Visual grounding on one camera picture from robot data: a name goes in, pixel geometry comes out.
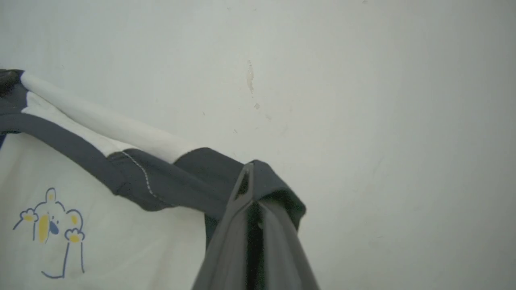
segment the yellow patch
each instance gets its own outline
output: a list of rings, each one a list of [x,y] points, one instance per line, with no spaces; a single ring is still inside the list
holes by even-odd
[[[40,243],[44,243],[48,237],[49,237],[49,215],[44,215],[39,220],[38,240]]]
[[[78,235],[71,235],[71,236],[70,236],[70,241],[71,241],[72,243],[78,243],[78,242],[80,242],[80,238],[79,238],[79,236],[78,236]]]

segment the bear nose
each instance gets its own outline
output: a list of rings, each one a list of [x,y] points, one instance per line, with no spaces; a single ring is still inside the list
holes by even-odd
[[[59,233],[59,229],[53,221],[50,221],[50,232],[54,235],[57,235]]]

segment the black object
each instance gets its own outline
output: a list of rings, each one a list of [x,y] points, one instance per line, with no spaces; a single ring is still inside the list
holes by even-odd
[[[257,198],[255,174],[242,168],[192,290],[319,289],[284,192]]]

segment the fabric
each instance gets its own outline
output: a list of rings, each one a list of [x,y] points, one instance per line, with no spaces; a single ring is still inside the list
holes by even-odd
[[[0,70],[0,136],[2,289],[189,288],[243,167],[20,70]]]

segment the seam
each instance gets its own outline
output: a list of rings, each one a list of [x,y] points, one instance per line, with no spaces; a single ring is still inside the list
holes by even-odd
[[[154,194],[154,192],[152,191],[152,188],[151,188],[151,184],[149,183],[149,176],[147,175],[147,172],[145,171],[145,168],[143,168],[142,165],[140,165],[138,162],[136,162],[136,160],[134,160],[134,158],[132,156],[130,156],[129,154],[127,154],[126,152],[124,151],[121,151],[122,154],[124,154],[125,156],[129,157],[129,159],[134,163],[136,164],[136,166],[138,166],[138,168],[141,169],[141,171],[143,172],[143,175],[145,176],[145,183],[147,184],[147,189],[149,190],[149,193],[154,196],[155,198],[159,199],[160,201],[164,202],[165,204],[168,204],[167,202],[165,202],[164,200],[162,200],[161,198],[159,198],[156,194]]]

